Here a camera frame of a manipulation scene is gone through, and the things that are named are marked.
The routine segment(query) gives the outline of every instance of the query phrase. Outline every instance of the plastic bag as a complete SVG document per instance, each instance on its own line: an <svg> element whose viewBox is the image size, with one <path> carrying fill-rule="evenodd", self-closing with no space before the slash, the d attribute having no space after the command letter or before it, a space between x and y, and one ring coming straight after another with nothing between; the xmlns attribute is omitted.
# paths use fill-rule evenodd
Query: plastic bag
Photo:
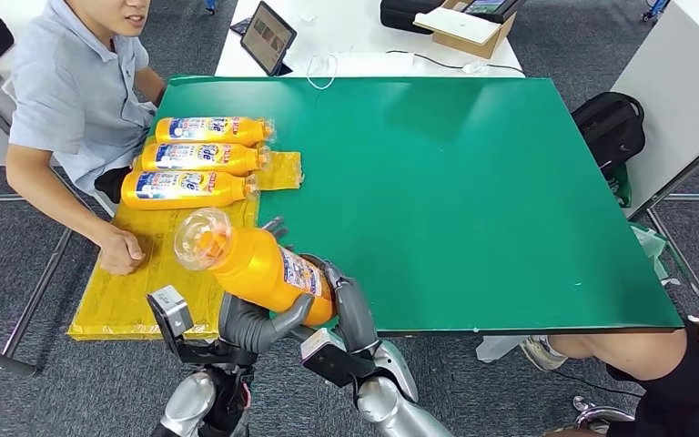
<svg viewBox="0 0 699 437"><path fill-rule="evenodd" d="M272 166L256 172L264 190L298 188L301 154L273 152ZM235 226L253 227L258 219L259 198L242 200L223 208ZM111 275L99 267L92 271L68 335L75 340L160 339L159 327L146 302L146 295L173 285L186 299L194 328L190 339L218 336L218 311L223 290L207 271L189 271L173 251L177 226L194 209L135 211L120 205L113 223L135 234L146 255L143 264L126 276Z"/></svg>
<svg viewBox="0 0 699 437"><path fill-rule="evenodd" d="M619 166L609 175L604 175L615 200L620 208L631 207L631 183L628 180L628 168L625 164Z"/></svg>
<svg viewBox="0 0 699 437"><path fill-rule="evenodd" d="M644 254L653 262L655 274L658 276L658 279L664 280L668 278L668 270L660 258L668 244L668 240L653 229L645 228L637 223L631 223L631 229L636 239L639 240L639 244L642 245Z"/></svg>

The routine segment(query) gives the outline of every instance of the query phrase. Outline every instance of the black shorts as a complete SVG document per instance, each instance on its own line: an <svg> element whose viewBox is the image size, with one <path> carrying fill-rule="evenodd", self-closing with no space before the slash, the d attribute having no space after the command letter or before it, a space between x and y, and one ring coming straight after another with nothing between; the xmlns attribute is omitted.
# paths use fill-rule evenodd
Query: black shorts
<svg viewBox="0 0 699 437"><path fill-rule="evenodd" d="M95 179L95 189L106 194L114 203L122 200L122 184L125 176L132 172L132 168L114 168L103 173Z"/></svg>
<svg viewBox="0 0 699 437"><path fill-rule="evenodd" d="M685 322L687 351L668 375L637 381L607 365L617 381L633 381L644 387L636 407L636 422L614 422L609 437L699 437L699 340L698 325Z"/></svg>

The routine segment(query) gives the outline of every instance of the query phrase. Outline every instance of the bottle label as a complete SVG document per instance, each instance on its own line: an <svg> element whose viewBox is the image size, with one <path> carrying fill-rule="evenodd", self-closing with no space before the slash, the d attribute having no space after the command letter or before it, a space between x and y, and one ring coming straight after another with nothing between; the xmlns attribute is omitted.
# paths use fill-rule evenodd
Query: bottle label
<svg viewBox="0 0 699 437"><path fill-rule="evenodd" d="M136 184L138 198L185 198L209 195L216 186L216 174L183 171L146 172Z"/></svg>
<svg viewBox="0 0 699 437"><path fill-rule="evenodd" d="M225 117L173 118L170 122L170 139L207 140L223 136L227 131Z"/></svg>
<svg viewBox="0 0 699 437"><path fill-rule="evenodd" d="M229 144L162 144L157 148L157 168L203 168L216 162L226 165L231 156Z"/></svg>
<svg viewBox="0 0 699 437"><path fill-rule="evenodd" d="M290 285L298 287L319 298L322 296L322 283L317 267L289 250L279 248L282 255L283 279Z"/></svg>

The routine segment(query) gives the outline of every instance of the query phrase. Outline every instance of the man's arm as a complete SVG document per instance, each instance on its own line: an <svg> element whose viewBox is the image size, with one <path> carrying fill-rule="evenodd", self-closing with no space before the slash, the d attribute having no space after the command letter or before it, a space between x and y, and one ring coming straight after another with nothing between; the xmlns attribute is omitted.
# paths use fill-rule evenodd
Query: man's arm
<svg viewBox="0 0 699 437"><path fill-rule="evenodd" d="M100 247L101 268L116 275L132 272L143 259L134 235L85 208L49 168L52 152L10 144L6 180L18 194L50 218Z"/></svg>
<svg viewBox="0 0 699 437"><path fill-rule="evenodd" d="M165 81L150 66L135 72L135 86L155 106L162 103L162 95L165 94Z"/></svg>

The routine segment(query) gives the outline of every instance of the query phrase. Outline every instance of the robotic arm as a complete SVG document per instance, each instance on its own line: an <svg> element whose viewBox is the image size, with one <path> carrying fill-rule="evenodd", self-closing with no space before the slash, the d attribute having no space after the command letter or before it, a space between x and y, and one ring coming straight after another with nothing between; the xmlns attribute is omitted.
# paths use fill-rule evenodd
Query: robotic arm
<svg viewBox="0 0 699 437"><path fill-rule="evenodd" d="M303 257L323 270L332 288L339 314L334 331L301 325L312 304L308 295L270 319L267 310L227 294L219 339L190 343L183 334L193 323L177 291L165 287L147 296L168 348L183 362L201 365L178 385L152 437L248 437L253 364L286 335L301 341L304 367L339 387L353 384L360 416L380 435L453 437L416 404L419 394L409 367L398 348L379 339L357 282L329 261Z"/></svg>

